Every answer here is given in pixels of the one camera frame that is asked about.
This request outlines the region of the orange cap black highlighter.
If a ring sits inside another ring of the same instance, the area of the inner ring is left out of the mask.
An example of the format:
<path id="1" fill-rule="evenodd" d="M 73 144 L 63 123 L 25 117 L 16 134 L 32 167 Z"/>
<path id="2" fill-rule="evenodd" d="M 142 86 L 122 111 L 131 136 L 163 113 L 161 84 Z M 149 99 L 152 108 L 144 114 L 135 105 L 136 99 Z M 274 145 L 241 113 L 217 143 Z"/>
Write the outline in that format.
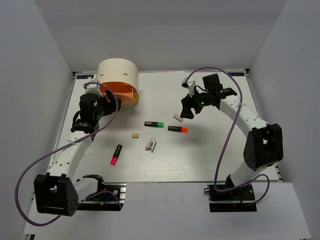
<path id="1" fill-rule="evenodd" d="M 182 126 L 168 126 L 168 131 L 177 132 L 177 133 L 188 133 L 189 129 L 187 127 Z"/>

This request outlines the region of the orange organizer drawer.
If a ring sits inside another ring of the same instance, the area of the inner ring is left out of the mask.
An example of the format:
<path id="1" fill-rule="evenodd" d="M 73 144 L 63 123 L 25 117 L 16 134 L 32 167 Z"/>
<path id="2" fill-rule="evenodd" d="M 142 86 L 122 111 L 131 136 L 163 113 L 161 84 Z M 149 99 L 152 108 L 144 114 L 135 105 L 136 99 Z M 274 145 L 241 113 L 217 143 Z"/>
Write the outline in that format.
<path id="1" fill-rule="evenodd" d="M 103 82 L 102 84 L 108 87 L 124 105 L 132 105 L 139 102 L 137 90 L 128 83 L 111 81 Z"/>

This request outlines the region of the green cap black highlighter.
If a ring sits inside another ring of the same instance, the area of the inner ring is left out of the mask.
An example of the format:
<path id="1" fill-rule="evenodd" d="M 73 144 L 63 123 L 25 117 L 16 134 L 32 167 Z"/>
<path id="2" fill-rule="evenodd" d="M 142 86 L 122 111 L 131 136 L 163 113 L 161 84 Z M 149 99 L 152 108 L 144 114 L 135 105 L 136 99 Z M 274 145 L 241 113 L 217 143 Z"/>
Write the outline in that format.
<path id="1" fill-rule="evenodd" d="M 164 128 L 164 123 L 158 121 L 145 121 L 144 126 L 152 128 Z"/>

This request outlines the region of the pink cap black highlighter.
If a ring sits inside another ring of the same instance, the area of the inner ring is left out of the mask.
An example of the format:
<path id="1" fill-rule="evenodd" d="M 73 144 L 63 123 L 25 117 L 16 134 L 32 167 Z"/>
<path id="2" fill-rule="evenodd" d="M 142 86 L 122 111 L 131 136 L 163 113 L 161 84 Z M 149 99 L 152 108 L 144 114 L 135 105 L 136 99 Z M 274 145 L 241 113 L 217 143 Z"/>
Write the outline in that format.
<path id="1" fill-rule="evenodd" d="M 118 144 L 114 153 L 113 153 L 113 156 L 111 158 L 111 161 L 110 161 L 110 164 L 112 166 L 115 166 L 117 164 L 117 161 L 118 161 L 118 158 L 120 156 L 120 153 L 121 153 L 121 150 L 122 150 L 123 146 L 121 144 Z"/>

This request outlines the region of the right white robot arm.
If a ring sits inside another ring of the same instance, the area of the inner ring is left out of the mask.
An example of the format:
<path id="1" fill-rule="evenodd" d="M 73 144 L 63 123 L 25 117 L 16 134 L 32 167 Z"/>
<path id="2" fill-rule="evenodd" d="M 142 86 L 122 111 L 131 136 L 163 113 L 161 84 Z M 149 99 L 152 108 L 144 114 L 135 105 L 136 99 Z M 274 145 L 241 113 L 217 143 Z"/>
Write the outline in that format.
<path id="1" fill-rule="evenodd" d="M 232 121 L 232 127 L 238 127 L 246 142 L 243 150 L 243 162 L 225 180 L 226 195 L 236 200 L 244 193 L 244 187 L 274 164 L 281 161 L 283 153 L 282 128 L 269 124 L 259 118 L 241 101 L 241 97 L 230 87 L 224 88 L 218 74 L 203 77 L 204 89 L 197 91 L 194 80 L 184 79 L 182 87 L 188 94 L 181 100 L 182 119 L 193 119 L 206 106 L 216 107 Z"/>

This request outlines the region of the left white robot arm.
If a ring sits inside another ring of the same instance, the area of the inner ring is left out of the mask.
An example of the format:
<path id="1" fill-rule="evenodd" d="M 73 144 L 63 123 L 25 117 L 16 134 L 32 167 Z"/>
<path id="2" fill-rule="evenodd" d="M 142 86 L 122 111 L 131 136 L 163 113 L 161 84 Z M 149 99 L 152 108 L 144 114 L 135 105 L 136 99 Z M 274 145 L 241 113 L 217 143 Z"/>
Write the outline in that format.
<path id="1" fill-rule="evenodd" d="M 74 179 L 76 170 L 100 129 L 102 117 L 120 110 L 121 101 L 109 90 L 80 96 L 79 111 L 72 119 L 68 144 L 46 174 L 34 180 L 37 211 L 41 214 L 73 216 L 80 202 L 90 196 L 99 200 L 105 196 L 103 177 L 87 174 Z"/>

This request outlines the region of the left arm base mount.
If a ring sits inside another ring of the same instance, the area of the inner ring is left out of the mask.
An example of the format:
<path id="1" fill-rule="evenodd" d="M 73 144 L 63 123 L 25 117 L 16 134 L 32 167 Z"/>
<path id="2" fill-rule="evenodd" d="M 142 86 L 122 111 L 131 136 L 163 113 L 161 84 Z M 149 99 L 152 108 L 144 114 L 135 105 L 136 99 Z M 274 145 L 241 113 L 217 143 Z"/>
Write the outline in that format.
<path id="1" fill-rule="evenodd" d="M 126 183 L 104 183 L 103 192 L 79 202 L 78 211 L 119 212 L 126 198 Z"/>

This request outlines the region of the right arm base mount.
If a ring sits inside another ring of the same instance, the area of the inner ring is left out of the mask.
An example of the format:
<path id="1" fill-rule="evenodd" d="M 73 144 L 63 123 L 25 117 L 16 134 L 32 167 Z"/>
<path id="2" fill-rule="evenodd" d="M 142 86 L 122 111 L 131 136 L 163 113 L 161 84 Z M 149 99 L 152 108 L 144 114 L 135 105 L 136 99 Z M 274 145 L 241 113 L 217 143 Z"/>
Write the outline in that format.
<path id="1" fill-rule="evenodd" d="M 214 185 L 208 185 L 203 192 L 208 195 L 211 213 L 256 212 L 256 198 L 253 187 L 245 186 L 228 192 L 218 192 Z"/>

